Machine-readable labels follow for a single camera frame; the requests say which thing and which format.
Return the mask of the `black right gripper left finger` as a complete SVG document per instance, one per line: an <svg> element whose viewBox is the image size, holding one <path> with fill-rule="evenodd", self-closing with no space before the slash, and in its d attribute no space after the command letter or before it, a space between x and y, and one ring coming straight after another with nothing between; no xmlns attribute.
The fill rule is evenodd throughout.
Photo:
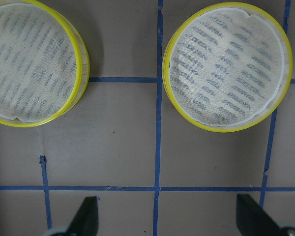
<svg viewBox="0 0 295 236"><path fill-rule="evenodd" d="M99 228L97 197L85 197L65 236L96 236Z"/></svg>

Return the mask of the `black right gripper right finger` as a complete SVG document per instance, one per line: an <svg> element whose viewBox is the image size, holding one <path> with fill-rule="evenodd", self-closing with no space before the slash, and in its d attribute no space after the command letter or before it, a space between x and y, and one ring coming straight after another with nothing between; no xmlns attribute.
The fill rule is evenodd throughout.
<svg viewBox="0 0 295 236"><path fill-rule="evenodd" d="M236 226L242 236L284 236L285 232L248 194L236 196Z"/></svg>

